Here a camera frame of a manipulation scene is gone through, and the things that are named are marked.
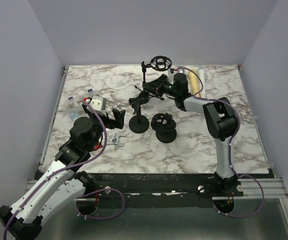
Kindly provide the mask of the black tripod shock mount stand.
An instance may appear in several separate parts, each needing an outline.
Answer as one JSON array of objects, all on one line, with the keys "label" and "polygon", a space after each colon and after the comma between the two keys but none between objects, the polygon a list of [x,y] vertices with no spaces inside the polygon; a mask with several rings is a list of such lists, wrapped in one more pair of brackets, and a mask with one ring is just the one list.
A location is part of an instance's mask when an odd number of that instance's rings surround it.
[{"label": "black tripod shock mount stand", "polygon": [[[171,67],[172,67],[172,60],[166,56],[163,56],[163,55],[158,55],[158,56],[153,57],[149,63],[145,63],[145,61],[142,61],[141,62],[141,70],[142,70],[142,74],[143,74],[142,83],[154,81],[153,79],[150,79],[150,81],[146,80],[147,70],[148,70],[149,74],[152,74],[153,77],[157,77],[157,72],[161,73],[161,75],[162,75],[162,74],[164,74],[163,72],[168,71],[169,69],[171,69]],[[140,92],[145,91],[145,90],[143,90],[142,85],[141,85],[142,88],[140,88],[136,85],[134,87],[135,87],[135,89],[139,90]],[[151,94],[150,92],[148,92],[148,93],[150,95],[150,98],[157,98],[157,99],[160,99],[162,101],[164,100],[163,96],[158,97],[156,94]]]}]

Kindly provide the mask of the silver grey microphone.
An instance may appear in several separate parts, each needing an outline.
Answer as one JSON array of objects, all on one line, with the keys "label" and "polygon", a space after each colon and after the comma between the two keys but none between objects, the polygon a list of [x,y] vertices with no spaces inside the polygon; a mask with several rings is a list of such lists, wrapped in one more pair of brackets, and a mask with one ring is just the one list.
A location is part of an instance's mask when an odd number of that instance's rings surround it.
[{"label": "silver grey microphone", "polygon": [[184,68],[183,66],[179,66],[179,67],[177,68],[177,73],[179,73],[179,74],[185,74],[185,68]]}]

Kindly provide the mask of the black round-base clip stand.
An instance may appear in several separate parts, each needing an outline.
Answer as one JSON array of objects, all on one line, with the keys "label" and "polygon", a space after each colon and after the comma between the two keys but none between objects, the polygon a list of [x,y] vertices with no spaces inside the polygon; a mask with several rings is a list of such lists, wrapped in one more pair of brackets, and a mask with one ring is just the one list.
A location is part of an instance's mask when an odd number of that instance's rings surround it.
[{"label": "black round-base clip stand", "polygon": [[150,95],[146,91],[141,91],[137,97],[129,98],[129,104],[134,110],[134,116],[129,120],[129,128],[136,134],[142,134],[149,128],[149,120],[141,114],[141,105],[150,101]]}]

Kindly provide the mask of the beige microphone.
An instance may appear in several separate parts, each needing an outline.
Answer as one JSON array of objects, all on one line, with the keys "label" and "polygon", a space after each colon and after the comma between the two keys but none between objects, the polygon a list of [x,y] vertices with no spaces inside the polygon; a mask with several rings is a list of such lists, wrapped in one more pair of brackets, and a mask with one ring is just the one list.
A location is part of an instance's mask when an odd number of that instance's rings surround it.
[{"label": "beige microphone", "polygon": [[199,79],[196,76],[196,71],[195,70],[189,71],[188,77],[190,81],[191,93],[194,95],[200,90]]}]

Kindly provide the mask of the white microphone silver mesh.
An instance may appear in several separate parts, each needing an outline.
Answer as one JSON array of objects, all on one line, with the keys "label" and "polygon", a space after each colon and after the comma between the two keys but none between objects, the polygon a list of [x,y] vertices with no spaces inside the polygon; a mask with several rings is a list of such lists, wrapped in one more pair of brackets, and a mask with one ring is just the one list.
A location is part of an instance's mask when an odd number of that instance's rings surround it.
[{"label": "white microphone silver mesh", "polygon": [[199,96],[201,98],[206,97],[206,83],[205,83],[205,68],[203,66],[200,66],[198,68],[198,76],[200,78],[199,80]]}]

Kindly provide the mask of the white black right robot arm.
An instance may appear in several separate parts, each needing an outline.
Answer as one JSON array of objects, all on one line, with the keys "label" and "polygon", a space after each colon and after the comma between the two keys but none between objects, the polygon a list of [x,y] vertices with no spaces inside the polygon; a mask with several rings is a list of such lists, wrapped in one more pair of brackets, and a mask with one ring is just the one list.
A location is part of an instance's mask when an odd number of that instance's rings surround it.
[{"label": "white black right robot arm", "polygon": [[233,164],[233,139],[240,128],[240,119],[236,110],[225,97],[206,99],[192,95],[188,91],[185,74],[176,73],[173,82],[166,75],[142,83],[143,90],[155,97],[170,95],[177,108],[185,112],[203,114],[208,132],[215,140],[217,167],[215,171],[214,191],[225,196],[237,182],[237,173]]}]

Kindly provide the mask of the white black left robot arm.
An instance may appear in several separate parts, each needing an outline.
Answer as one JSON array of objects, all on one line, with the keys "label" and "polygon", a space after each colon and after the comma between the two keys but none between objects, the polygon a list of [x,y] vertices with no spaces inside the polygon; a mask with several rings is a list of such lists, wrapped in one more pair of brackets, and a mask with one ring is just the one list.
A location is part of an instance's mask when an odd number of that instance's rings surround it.
[{"label": "white black left robot arm", "polygon": [[80,167],[97,159],[102,152],[90,156],[107,130],[124,127],[125,110],[113,109],[113,118],[83,102],[87,116],[76,119],[70,138],[60,148],[55,160],[39,180],[11,206],[0,207],[0,221],[5,230],[3,238],[11,235],[17,240],[34,240],[43,225],[68,202],[88,198],[105,191],[121,192],[114,188],[98,188],[96,181]]}]

